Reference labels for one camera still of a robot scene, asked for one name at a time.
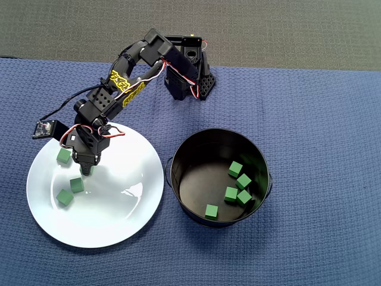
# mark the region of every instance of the cable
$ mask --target cable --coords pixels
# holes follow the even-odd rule
[[[73,131],[74,128],[76,128],[77,126],[84,126],[84,127],[86,127],[86,128],[89,128],[90,131],[91,131],[91,133],[93,133],[93,129],[92,129],[90,126],[88,126],[88,125],[83,125],[83,124],[75,124],[74,126],[72,126],[71,128],[69,128],[69,130],[66,131],[64,135],[62,135],[62,137],[61,137],[61,139],[60,139],[60,146],[61,146],[61,147],[66,148],[66,149],[72,148],[72,147],[69,147],[69,146],[64,145],[63,142],[64,142],[66,136],[67,136],[71,131]]]
[[[90,88],[82,89],[81,91],[77,92],[76,94],[73,94],[71,97],[67,98],[67,99],[64,101],[64,103],[62,103],[62,105],[61,105],[58,109],[56,109],[56,110],[50,112],[48,115],[45,115],[45,116],[41,117],[41,118],[40,118],[40,121],[45,120],[45,119],[47,119],[49,116],[52,116],[53,114],[59,112],[59,111],[60,111],[62,108],[64,108],[64,106],[65,106],[66,104],[68,104],[68,102],[71,101],[74,97],[77,97],[78,95],[80,95],[80,94],[82,94],[82,93],[84,93],[84,92],[86,92],[86,91],[91,91],[92,89],[101,88],[101,87],[103,87],[103,85],[95,85],[95,86],[91,86]]]
[[[208,41],[207,40],[202,40],[202,42],[205,43],[205,46],[203,47],[203,49],[201,49],[201,51],[205,51],[205,49],[208,46]]]
[[[196,85],[196,83],[195,83],[194,81],[188,79],[186,76],[183,76],[183,75],[178,71],[178,69],[176,69],[174,66],[172,66],[172,64],[171,64],[169,61],[167,61],[167,60],[164,60],[164,61],[165,61],[165,62],[167,63],[167,65],[170,66],[176,73],[178,73],[179,76],[181,76],[182,78],[184,78],[190,85]]]
[[[149,82],[150,80],[152,80],[152,79],[158,77],[158,76],[161,74],[161,72],[165,69],[166,64],[167,64],[167,63],[166,63],[166,61],[164,60],[164,61],[163,61],[163,66],[161,67],[161,70],[159,71],[159,73],[158,73],[157,75],[155,75],[155,76],[153,76],[153,77],[150,77],[149,79],[142,79],[142,80],[140,80],[140,81],[134,83],[132,86],[126,88],[124,91],[122,91],[120,94],[118,94],[114,99],[117,100],[117,99],[120,98],[125,92],[127,92],[127,91],[129,91],[130,89],[134,88],[135,86],[137,86],[137,85],[140,84],[141,82]]]
[[[116,127],[116,126],[112,126],[111,128],[116,128],[119,131],[119,133],[118,134],[113,134],[113,135],[102,135],[101,134],[101,128],[102,127],[98,128],[98,134],[100,136],[104,137],[104,138],[113,138],[113,137],[117,137],[117,136],[125,136],[125,133],[123,131],[120,131],[119,128]]]
[[[193,96],[198,99],[200,97],[200,88],[197,86],[197,95],[195,95],[192,86],[190,86],[190,91],[192,92]]]

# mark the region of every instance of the pot handle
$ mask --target pot handle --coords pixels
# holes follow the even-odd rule
[[[172,188],[171,183],[169,183],[169,181],[168,181],[168,177],[167,177],[167,166],[168,166],[169,161],[172,160],[172,159],[173,159],[173,157],[170,157],[170,158],[168,159],[168,161],[166,162],[165,167],[164,167],[164,176],[165,176],[165,180],[167,181],[167,184],[168,184],[168,186],[171,187],[171,189],[173,189],[173,188]]]
[[[266,198],[268,197],[268,195],[270,195],[271,190],[273,189],[273,177],[272,177],[272,175],[270,174],[270,172],[268,173],[268,176],[270,177],[270,189],[269,189],[269,191],[268,191],[268,193],[267,193],[267,195],[266,195]]]

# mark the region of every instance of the yellow label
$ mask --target yellow label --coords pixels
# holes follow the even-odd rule
[[[124,77],[121,77],[117,71],[115,70],[112,70],[111,71],[111,76],[110,76],[110,79],[115,82],[115,84],[117,85],[118,89],[120,89],[121,91],[124,91],[126,90],[127,88],[130,87],[130,83],[127,81],[127,79],[125,79]]]
[[[145,83],[142,82],[138,88],[136,88],[133,92],[130,93],[130,95],[128,97],[126,97],[124,100],[123,100],[123,107],[125,107],[126,105],[128,105],[128,103],[130,103],[131,100],[134,99],[134,97],[140,92],[142,91],[142,89],[145,88]]]

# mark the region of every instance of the red and white wire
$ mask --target red and white wire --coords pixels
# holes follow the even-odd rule
[[[86,128],[89,128],[90,131],[91,131],[91,133],[93,133],[93,129],[92,129],[90,126],[88,126],[88,125],[83,125],[83,124],[75,124],[74,126],[72,126],[71,128],[69,128],[69,130],[66,131],[64,135],[62,135],[62,137],[61,137],[61,139],[60,139],[60,146],[61,146],[61,147],[66,148],[66,149],[72,148],[72,147],[69,147],[69,146],[64,145],[63,142],[64,142],[66,136],[67,136],[71,131],[73,131],[76,127],[78,127],[78,126],[84,126],[84,127],[86,127]]]
[[[125,133],[123,131],[119,130],[118,127],[112,126],[111,128],[116,128],[119,131],[119,133],[118,134],[113,134],[113,135],[102,135],[101,134],[101,127],[99,127],[98,128],[98,134],[100,136],[104,137],[104,138],[113,138],[113,137],[117,137],[117,136],[125,136]]]
[[[203,43],[205,43],[205,46],[201,49],[201,51],[205,51],[205,49],[208,46],[208,41],[207,40],[202,40]]]
[[[197,85],[197,95],[194,93],[192,86],[190,86],[190,91],[192,92],[193,96],[198,99],[200,97],[200,88]]]
[[[149,82],[150,80],[152,79],[155,79],[156,77],[158,77],[162,72],[163,70],[165,69],[165,66],[166,66],[166,61],[163,60],[163,66],[161,67],[161,70],[159,71],[159,73],[153,77],[150,77],[149,79],[142,79],[136,83],[134,83],[132,86],[126,88],[124,91],[122,91],[120,94],[118,94],[114,99],[117,100],[118,98],[120,98],[125,92],[129,91],[130,89],[134,88],[135,86],[137,86],[138,84],[140,84],[141,82]]]
[[[169,61],[164,60],[168,66],[170,66],[179,76],[184,78],[190,85],[196,85],[196,83],[190,79],[188,79],[186,76],[183,76],[178,69],[176,69]]]

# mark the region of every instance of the white plate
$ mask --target white plate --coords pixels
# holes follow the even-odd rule
[[[76,247],[104,247],[137,233],[154,215],[164,188],[163,168],[153,146],[141,134],[110,139],[92,176],[81,176],[70,158],[57,162],[58,142],[50,140],[30,167],[26,192],[33,217],[55,239]],[[55,198],[70,179],[82,177],[83,192],[65,207]]]

